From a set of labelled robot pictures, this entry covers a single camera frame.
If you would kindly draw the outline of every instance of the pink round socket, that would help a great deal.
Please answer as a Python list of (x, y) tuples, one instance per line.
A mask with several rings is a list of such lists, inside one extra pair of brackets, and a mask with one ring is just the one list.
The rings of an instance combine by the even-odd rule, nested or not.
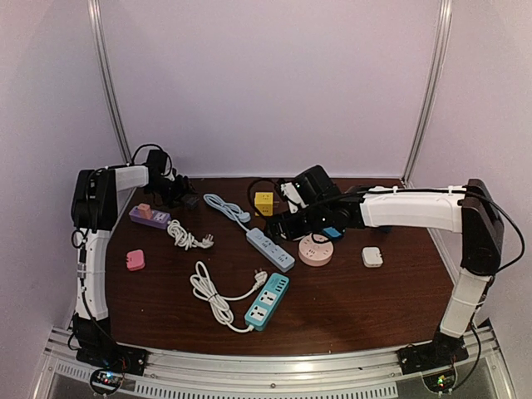
[(320, 267), (328, 264), (333, 257), (334, 246), (328, 241), (327, 237), (315, 234), (314, 239), (323, 244), (317, 244), (313, 241), (312, 236), (308, 235), (299, 241), (299, 258), (304, 264), (313, 267)]

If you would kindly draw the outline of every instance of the yellow cube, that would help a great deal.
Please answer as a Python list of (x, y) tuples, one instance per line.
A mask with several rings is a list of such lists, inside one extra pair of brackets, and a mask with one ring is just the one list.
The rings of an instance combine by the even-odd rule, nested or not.
[(255, 193), (255, 206), (264, 216), (273, 215), (273, 193)]

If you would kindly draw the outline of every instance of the white wall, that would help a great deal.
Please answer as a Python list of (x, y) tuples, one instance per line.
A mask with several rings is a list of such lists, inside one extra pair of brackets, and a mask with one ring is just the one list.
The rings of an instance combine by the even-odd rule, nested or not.
[[(431, 123), (416, 166), (416, 186), (480, 177), (495, 200), (532, 237), (532, 3), (457, 1), (451, 41)], [(460, 237), (444, 235), (459, 265)], [(509, 225), (504, 258), (519, 251)], [(491, 317), (519, 397), (532, 370), (532, 268), (525, 259), (497, 278)]]
[(0, 397), (28, 397), (76, 289), (77, 171), (119, 162), (86, 2), (0, 4)]
[(189, 175), (400, 176), (440, 2), (113, 0), (102, 19), (132, 148)]

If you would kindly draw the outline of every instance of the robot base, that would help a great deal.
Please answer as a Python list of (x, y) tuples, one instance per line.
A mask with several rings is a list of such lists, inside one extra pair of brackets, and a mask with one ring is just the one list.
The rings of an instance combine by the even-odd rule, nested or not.
[[(142, 376), (144, 374), (144, 367), (146, 365), (146, 358), (148, 352), (145, 349), (139, 349), (138, 347), (127, 347), (124, 345), (118, 345), (118, 352), (122, 356), (126, 356), (129, 360), (129, 368), (127, 369), (128, 374), (133, 374), (135, 376)], [(88, 363), (95, 367), (105, 368), (112, 372), (123, 372), (123, 365), (121, 362), (116, 362), (116, 364), (109, 366), (101, 360), (101, 356), (96, 353), (92, 353), (86, 349), (78, 349), (76, 360), (83, 363)]]
[(461, 345), (452, 352), (441, 350), (434, 342), (411, 345), (397, 351), (403, 375), (426, 372), (439, 367), (448, 367), (453, 362), (461, 362), (469, 357), (467, 349)]

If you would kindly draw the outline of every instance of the brown tabletop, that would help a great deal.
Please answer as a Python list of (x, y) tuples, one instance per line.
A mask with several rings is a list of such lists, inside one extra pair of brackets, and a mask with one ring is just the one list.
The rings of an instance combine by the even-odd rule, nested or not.
[[(196, 189), (215, 193), (250, 210), (245, 190), (251, 179), (195, 180)], [(340, 179), (351, 185), (399, 185), (399, 180)], [(267, 184), (258, 190), (269, 190)], [(151, 196), (137, 190), (127, 212)], [(106, 257), (106, 298), (116, 340), (145, 347), (222, 355), (303, 355), (389, 347), (431, 339), (451, 295), (452, 282), (425, 229), (394, 227), (348, 230), (334, 246), (332, 261), (321, 268), (303, 264), (297, 243), (283, 247), (296, 258), (287, 275), (290, 288), (263, 332), (238, 334), (218, 324), (210, 306), (192, 295), (190, 275), (203, 261), (218, 291), (246, 293), (254, 270), (278, 271), (255, 250), (244, 231), (203, 199), (195, 210), (170, 211), (197, 239), (214, 235), (211, 249), (185, 252), (173, 239), (122, 217)], [(252, 218), (252, 225), (260, 220)], [(384, 264), (366, 268), (361, 252), (378, 246)], [(146, 266), (126, 268), (126, 253), (143, 249)], [(234, 325), (245, 328), (244, 315), (255, 294), (231, 303)]]

